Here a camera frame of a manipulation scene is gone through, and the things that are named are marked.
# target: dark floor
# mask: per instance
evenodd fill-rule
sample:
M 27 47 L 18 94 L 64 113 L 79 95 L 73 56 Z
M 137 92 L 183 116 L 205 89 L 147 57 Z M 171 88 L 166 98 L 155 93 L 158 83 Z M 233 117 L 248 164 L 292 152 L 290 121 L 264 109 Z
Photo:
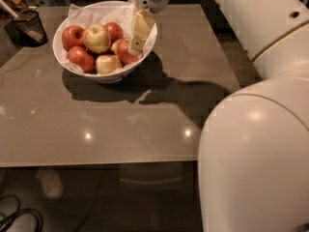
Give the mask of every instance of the dark floor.
M 48 200 L 35 178 L 37 168 L 6 169 L 0 213 L 31 208 L 43 217 L 44 232 L 203 231 L 195 162 L 166 162 L 57 168 L 64 191 Z M 32 232 L 25 215 L 10 232 Z

